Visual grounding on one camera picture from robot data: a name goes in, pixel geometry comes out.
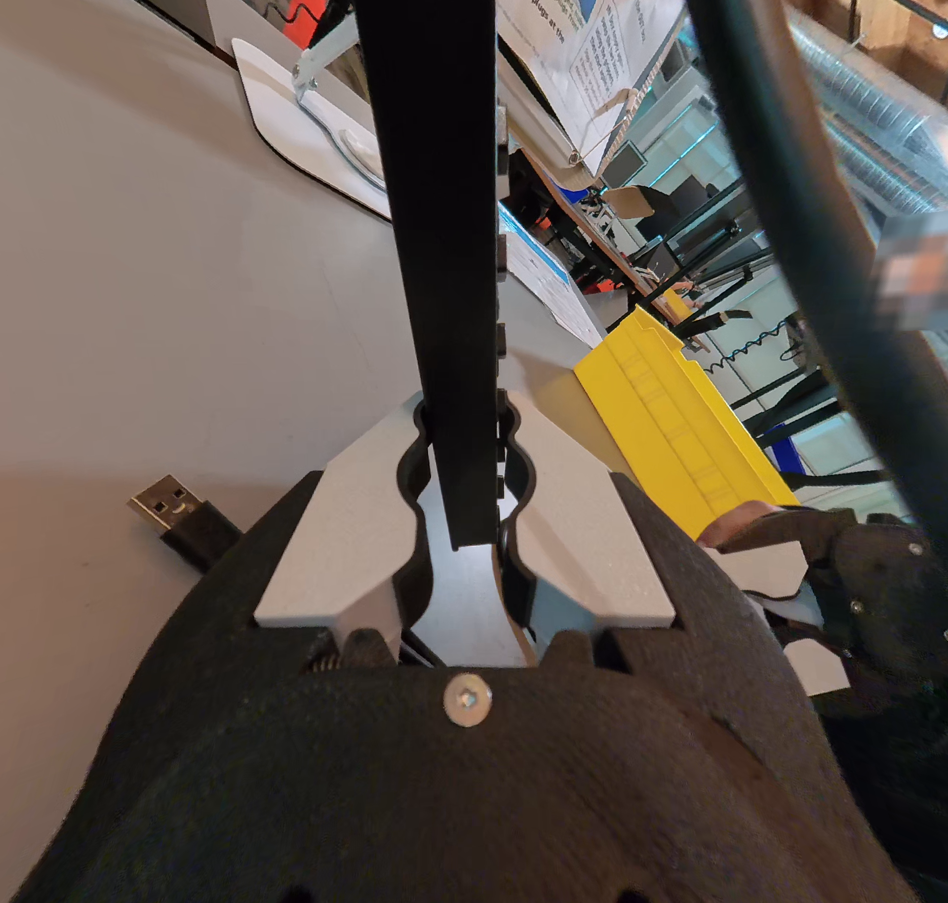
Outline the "wooden workbench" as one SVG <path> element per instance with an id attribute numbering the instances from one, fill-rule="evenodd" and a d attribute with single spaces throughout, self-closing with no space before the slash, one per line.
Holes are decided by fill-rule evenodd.
<path id="1" fill-rule="evenodd" d="M 589 219 L 587 214 L 566 198 L 562 190 L 549 179 L 546 173 L 540 175 L 540 181 L 550 193 L 556 207 L 562 212 L 562 218 L 551 216 L 551 226 L 557 231 L 568 233 L 570 239 L 582 235 L 589 242 L 587 246 L 576 244 L 575 247 L 596 267 L 599 267 L 603 276 L 612 280 L 616 286 L 625 287 L 629 293 L 630 308 L 645 306 L 648 296 L 657 293 L 661 282 L 652 280 L 644 271 L 645 265 L 639 265 L 639 257 L 632 261 L 626 260 L 624 255 L 601 232 L 599 227 Z M 690 286 L 674 284 L 662 294 L 656 294 L 653 305 L 660 316 L 667 318 L 672 324 L 679 324 L 692 312 L 702 309 L 686 298 Z"/>

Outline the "black cable silver plug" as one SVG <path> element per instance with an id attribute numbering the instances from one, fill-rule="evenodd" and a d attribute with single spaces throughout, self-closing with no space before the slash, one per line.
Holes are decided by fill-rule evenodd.
<path id="1" fill-rule="evenodd" d="M 158 532 L 165 546 L 202 575 L 243 537 L 243 531 L 216 506 L 172 474 L 132 496 L 127 506 Z"/>

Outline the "yellow plastic bin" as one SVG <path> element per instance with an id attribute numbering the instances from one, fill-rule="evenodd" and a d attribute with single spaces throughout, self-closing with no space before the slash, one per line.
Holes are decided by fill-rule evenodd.
<path id="1" fill-rule="evenodd" d="M 682 342 L 642 309 L 574 372 L 647 496 L 696 539 L 749 501 L 798 507 Z"/>

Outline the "person's right forearm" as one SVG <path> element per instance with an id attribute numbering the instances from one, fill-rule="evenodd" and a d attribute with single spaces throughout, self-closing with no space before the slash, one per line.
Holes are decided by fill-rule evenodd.
<path id="1" fill-rule="evenodd" d="M 812 702 L 883 848 L 922 901 L 946 901 L 946 684 L 879 700 L 877 709 L 853 689 Z"/>

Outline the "black usb hub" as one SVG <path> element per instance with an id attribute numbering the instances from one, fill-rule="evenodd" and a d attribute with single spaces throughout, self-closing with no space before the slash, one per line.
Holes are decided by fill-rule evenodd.
<path id="1" fill-rule="evenodd" d="M 354 0 L 452 547 L 499 500 L 496 0 Z"/>

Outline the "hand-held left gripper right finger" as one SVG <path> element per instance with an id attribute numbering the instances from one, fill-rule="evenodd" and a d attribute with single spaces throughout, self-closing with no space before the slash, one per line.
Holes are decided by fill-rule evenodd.
<path id="1" fill-rule="evenodd" d="M 521 392 L 505 394 L 504 608 L 542 656 L 563 631 L 669 628 L 675 609 L 610 469 Z"/>

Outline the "white paper sheet blue border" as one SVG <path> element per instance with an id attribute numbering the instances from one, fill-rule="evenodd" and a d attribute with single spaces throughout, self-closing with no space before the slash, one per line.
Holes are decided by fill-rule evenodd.
<path id="1" fill-rule="evenodd" d="M 569 273 L 502 204 L 499 228 L 506 239 L 507 271 L 539 299 L 553 319 L 591 350 L 606 336 Z"/>

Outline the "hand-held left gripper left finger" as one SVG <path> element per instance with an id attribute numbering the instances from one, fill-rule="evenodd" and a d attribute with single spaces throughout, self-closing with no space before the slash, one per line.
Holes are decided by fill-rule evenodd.
<path id="1" fill-rule="evenodd" d="M 415 554 L 420 523 L 397 469 L 421 440 L 422 400 L 409 397 L 327 464 L 254 612 L 257 625 L 327 628 L 338 648 L 353 631 L 374 629 L 398 655 L 409 615 L 398 608 L 395 576 Z"/>

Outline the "blue box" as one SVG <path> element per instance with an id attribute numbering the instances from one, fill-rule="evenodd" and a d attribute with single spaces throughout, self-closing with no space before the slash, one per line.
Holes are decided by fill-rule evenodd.
<path id="1" fill-rule="evenodd" d="M 776 423 L 757 439 L 766 455 L 772 457 L 777 470 L 782 474 L 807 474 L 800 454 L 792 441 L 792 432 L 786 423 Z"/>

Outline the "wooden table black legs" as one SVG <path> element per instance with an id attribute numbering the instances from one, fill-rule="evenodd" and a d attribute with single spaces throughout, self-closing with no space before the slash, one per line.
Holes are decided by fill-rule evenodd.
<path id="1" fill-rule="evenodd" d="M 840 415 L 845 409 L 822 350 L 799 312 L 789 314 L 775 328 L 761 333 L 755 340 L 746 342 L 720 361 L 733 364 L 737 357 L 746 355 L 753 348 L 760 347 L 765 340 L 778 335 L 788 338 L 788 347 L 781 353 L 780 359 L 791 363 L 793 369 L 731 403 L 731 408 L 738 410 L 749 403 L 761 402 L 764 396 L 779 388 L 786 389 L 777 401 L 765 405 L 742 422 L 760 449 L 757 439 L 776 423 L 786 423 L 794 438 Z"/>

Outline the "brown cardboard flag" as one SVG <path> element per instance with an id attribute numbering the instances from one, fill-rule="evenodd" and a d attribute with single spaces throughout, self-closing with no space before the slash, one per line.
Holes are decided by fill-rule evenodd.
<path id="1" fill-rule="evenodd" d="M 634 185 L 608 188 L 601 192 L 601 199 L 616 218 L 637 221 L 655 214 L 655 207 L 648 198 L 651 191 L 647 187 Z"/>

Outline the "spiral metal duct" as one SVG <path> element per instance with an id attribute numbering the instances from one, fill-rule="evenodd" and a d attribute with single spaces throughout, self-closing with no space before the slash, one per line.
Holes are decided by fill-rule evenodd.
<path id="1" fill-rule="evenodd" d="M 785 14 L 838 169 L 874 222 L 945 212 L 946 110 L 794 7 Z"/>

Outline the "black flat bar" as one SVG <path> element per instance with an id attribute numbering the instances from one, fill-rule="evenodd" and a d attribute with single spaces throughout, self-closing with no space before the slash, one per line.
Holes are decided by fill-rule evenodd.
<path id="1" fill-rule="evenodd" d="M 807 474 L 800 471 L 778 473 L 787 487 L 796 492 L 807 487 L 841 488 L 868 486 L 889 481 L 883 470 L 842 471 L 830 474 Z"/>

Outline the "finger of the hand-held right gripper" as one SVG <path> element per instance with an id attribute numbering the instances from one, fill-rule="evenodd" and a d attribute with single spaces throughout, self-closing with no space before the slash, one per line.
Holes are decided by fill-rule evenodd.
<path id="1" fill-rule="evenodd" d="M 723 553 L 715 563 L 744 593 L 764 601 L 789 601 L 802 587 L 808 562 L 799 541 Z"/>
<path id="2" fill-rule="evenodd" d="M 812 590 L 788 600 L 745 592 L 744 597 L 768 625 L 807 696 L 841 693 L 851 688 L 847 658 L 824 629 L 824 618 Z"/>

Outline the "grey desk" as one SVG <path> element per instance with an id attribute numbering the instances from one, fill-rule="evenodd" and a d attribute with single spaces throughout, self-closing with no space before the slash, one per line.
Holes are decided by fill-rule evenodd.
<path id="1" fill-rule="evenodd" d="M 130 497 L 248 530 L 418 389 L 391 226 L 235 69 L 133 0 L 2 0 L 2 901 L 196 582 Z"/>

